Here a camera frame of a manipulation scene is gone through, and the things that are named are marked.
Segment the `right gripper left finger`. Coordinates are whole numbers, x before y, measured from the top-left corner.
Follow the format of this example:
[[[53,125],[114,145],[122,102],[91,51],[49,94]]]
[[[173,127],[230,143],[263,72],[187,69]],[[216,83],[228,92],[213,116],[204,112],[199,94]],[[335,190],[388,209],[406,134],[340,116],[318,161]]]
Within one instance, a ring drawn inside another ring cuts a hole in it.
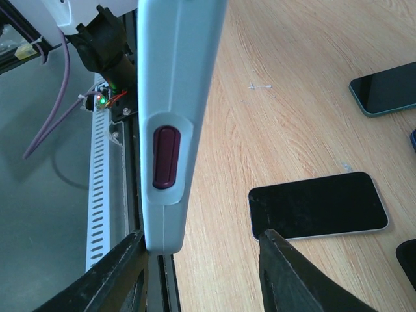
[[[149,254],[144,232],[133,231],[84,275],[37,311],[145,311]]]

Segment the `dark green phone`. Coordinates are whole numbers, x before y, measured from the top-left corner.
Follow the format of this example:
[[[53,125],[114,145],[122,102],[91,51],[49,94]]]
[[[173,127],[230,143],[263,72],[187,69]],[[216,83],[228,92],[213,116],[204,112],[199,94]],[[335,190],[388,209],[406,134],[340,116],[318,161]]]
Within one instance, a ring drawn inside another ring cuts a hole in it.
[[[377,117],[415,108],[415,63],[351,80],[349,90],[361,112]]]

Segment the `black phone case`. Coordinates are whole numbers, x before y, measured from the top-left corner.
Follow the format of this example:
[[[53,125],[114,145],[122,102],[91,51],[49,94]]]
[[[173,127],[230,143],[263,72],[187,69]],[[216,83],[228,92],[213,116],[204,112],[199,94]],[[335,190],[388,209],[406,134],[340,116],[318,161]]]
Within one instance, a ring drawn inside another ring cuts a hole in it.
[[[416,289],[416,239],[407,240],[396,248],[396,258],[412,287]]]

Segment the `black phone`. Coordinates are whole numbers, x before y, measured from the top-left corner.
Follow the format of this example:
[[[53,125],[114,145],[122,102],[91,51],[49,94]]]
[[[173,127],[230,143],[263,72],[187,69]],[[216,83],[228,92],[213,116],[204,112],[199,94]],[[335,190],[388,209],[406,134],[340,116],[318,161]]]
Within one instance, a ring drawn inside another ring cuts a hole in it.
[[[248,193],[255,239],[273,229],[284,239],[308,239],[379,231],[389,216],[373,178],[349,172],[278,185]]]

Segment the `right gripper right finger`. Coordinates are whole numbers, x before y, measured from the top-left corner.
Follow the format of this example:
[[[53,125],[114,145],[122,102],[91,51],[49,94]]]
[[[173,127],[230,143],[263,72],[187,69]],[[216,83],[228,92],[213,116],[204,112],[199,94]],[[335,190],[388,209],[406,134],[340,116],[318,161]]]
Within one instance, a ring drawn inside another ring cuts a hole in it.
[[[272,229],[259,236],[265,311],[374,311],[336,284]]]

